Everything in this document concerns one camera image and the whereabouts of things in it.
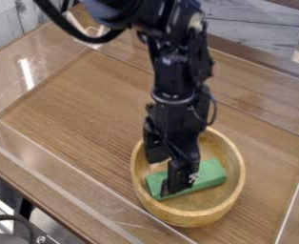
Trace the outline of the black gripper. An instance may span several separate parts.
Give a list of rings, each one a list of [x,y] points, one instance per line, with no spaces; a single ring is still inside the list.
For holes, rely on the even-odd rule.
[[[160,192],[160,196],[167,197],[189,189],[199,178],[199,136],[211,124],[212,98],[209,94],[179,100],[156,95],[152,98],[144,122],[145,153],[151,164],[172,158]]]

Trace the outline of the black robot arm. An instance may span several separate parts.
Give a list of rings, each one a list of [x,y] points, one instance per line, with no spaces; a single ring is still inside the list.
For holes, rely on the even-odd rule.
[[[83,0],[97,23],[135,27],[148,45],[155,82],[147,105],[144,145],[148,162],[168,162],[160,195],[189,189],[200,177],[199,137],[216,117],[204,81],[212,76],[207,22],[197,0]]]

